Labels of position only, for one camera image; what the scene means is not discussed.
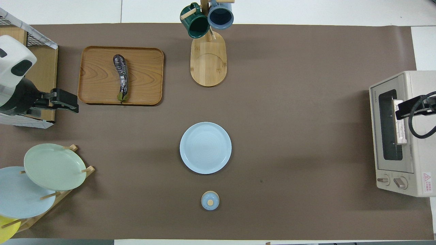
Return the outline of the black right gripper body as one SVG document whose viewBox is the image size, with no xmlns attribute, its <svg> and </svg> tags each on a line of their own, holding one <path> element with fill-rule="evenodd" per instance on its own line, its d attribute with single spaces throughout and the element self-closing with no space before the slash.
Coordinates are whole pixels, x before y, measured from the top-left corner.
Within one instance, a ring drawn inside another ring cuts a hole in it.
<svg viewBox="0 0 436 245">
<path fill-rule="evenodd" d="M 413 106 L 418 102 L 418 105 L 413 113 L 413 116 L 423 115 L 429 116 L 436 113 L 436 97 L 435 96 L 416 96 L 412 99 L 409 99 L 410 108 L 407 110 L 408 115 L 411 115 L 411 110 Z"/>
</svg>

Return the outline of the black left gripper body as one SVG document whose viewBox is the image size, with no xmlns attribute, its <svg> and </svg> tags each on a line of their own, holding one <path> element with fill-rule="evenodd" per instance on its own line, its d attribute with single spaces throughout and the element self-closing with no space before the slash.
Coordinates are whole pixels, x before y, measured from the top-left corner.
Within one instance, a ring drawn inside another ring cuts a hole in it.
<svg viewBox="0 0 436 245">
<path fill-rule="evenodd" d="M 40 91 L 40 108 L 45 110 L 72 110 L 72 93 L 54 88 L 49 93 Z"/>
</svg>

